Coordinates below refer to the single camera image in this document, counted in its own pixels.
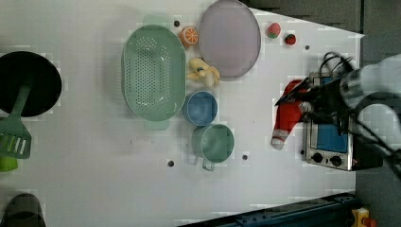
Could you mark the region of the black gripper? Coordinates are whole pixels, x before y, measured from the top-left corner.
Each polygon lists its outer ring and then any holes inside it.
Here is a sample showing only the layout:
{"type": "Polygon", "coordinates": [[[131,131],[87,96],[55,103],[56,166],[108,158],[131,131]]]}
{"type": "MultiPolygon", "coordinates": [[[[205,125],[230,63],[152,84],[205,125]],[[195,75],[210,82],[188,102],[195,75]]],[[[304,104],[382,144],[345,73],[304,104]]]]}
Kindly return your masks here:
{"type": "MultiPolygon", "coordinates": [[[[285,92],[275,105],[300,101],[309,90],[310,79],[295,79],[286,86],[285,92]]],[[[308,102],[312,106],[312,113],[309,117],[314,123],[331,124],[337,127],[345,127],[348,124],[349,107],[340,94],[338,79],[311,89],[308,102]]]]}

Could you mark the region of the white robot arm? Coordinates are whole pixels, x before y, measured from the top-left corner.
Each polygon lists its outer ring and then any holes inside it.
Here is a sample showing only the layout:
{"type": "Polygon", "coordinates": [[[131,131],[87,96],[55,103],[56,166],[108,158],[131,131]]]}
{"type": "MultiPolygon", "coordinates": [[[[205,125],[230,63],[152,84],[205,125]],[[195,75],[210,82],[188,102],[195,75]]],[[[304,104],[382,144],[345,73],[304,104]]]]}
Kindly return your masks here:
{"type": "Polygon", "coordinates": [[[310,79],[297,82],[277,102],[278,107],[295,105],[301,112],[298,121],[329,124],[346,133],[346,120],[353,117],[358,126],[369,134],[354,132],[357,139],[381,147],[390,156],[396,153],[384,140],[358,118],[371,105],[384,105],[400,115],[400,57],[391,56],[379,63],[358,70],[346,65],[344,73],[325,85],[313,85],[310,79]]]}

